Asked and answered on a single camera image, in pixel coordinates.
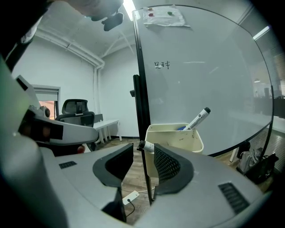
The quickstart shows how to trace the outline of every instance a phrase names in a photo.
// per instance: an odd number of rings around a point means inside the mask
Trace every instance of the whiteboard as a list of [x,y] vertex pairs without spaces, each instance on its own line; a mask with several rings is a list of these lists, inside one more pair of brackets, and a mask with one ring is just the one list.
[[270,78],[246,30],[210,11],[177,8],[190,28],[146,27],[143,10],[137,10],[140,77],[147,83],[151,124],[191,122],[203,108],[211,109],[197,127],[203,154],[211,155],[236,146],[271,122],[272,99],[261,104],[259,100],[259,110],[271,110],[257,112],[254,89],[257,79],[270,84]]

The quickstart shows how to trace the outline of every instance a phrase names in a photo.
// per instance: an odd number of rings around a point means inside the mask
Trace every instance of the office chair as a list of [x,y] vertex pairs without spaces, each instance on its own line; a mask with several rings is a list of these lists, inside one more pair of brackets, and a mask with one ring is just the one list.
[[[62,115],[57,116],[56,120],[65,123],[93,127],[95,113],[89,112],[87,102],[87,100],[82,99],[66,100],[62,106]],[[87,143],[87,146],[90,151],[95,151],[97,149],[97,145],[94,142]]]

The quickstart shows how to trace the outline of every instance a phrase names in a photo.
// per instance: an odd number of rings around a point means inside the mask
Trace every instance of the white desk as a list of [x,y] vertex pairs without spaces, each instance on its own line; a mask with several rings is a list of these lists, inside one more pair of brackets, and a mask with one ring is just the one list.
[[99,138],[100,138],[100,141],[101,141],[102,143],[104,143],[103,135],[104,135],[104,137],[105,137],[105,140],[108,141],[106,132],[104,131],[104,128],[105,128],[105,127],[107,127],[109,139],[111,139],[110,130],[109,130],[108,126],[110,126],[110,125],[112,125],[112,124],[117,124],[117,126],[118,126],[119,138],[120,138],[120,141],[121,141],[121,140],[122,140],[122,137],[121,137],[121,131],[120,131],[120,121],[119,121],[118,119],[103,120],[103,121],[101,121],[101,122],[94,123],[93,128],[95,128],[96,130],[98,130],[98,132],[99,132]]

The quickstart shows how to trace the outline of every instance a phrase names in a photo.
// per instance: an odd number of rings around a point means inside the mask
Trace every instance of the ceiling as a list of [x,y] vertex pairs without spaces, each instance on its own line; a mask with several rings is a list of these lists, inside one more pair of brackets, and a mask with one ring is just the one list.
[[[160,4],[190,5],[214,11],[234,21],[238,21],[250,6],[248,0],[133,0],[133,2],[136,8]],[[68,40],[71,45],[77,43],[93,54],[104,57],[135,44],[133,22],[130,21],[123,6],[119,12],[124,14],[123,23],[105,32],[101,21],[91,21],[66,2],[58,1],[51,5],[38,28]]]

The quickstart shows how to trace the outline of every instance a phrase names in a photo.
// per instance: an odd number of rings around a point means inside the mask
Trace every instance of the white wall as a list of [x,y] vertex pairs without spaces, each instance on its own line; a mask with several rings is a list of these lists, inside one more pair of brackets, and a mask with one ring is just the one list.
[[93,98],[94,67],[55,44],[34,37],[12,73],[21,74],[30,84],[61,88],[59,111],[67,99],[85,99],[95,112]]
[[[104,61],[99,84],[103,118],[119,119],[122,136],[138,137],[135,99],[130,95],[134,89],[133,75],[138,74],[137,55],[124,48],[106,56]],[[112,127],[111,135],[118,135],[117,127]]]

